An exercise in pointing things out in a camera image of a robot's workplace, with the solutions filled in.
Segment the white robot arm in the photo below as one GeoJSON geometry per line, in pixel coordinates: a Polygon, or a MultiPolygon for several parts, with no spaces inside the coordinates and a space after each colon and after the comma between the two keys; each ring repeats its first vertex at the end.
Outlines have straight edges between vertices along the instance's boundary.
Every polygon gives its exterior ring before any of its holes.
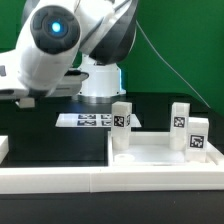
{"type": "Polygon", "coordinates": [[[103,64],[129,54],[139,0],[26,0],[13,50],[0,53],[0,100],[75,95],[86,79],[81,52],[103,64]]]}

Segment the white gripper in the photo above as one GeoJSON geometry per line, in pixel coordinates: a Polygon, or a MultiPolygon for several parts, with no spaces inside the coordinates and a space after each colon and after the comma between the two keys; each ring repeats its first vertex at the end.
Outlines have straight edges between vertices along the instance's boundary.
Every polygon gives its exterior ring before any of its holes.
{"type": "Polygon", "coordinates": [[[87,72],[78,69],[69,69],[50,96],[71,97],[77,95],[82,88],[82,82],[88,77],[89,74],[87,72]]]}

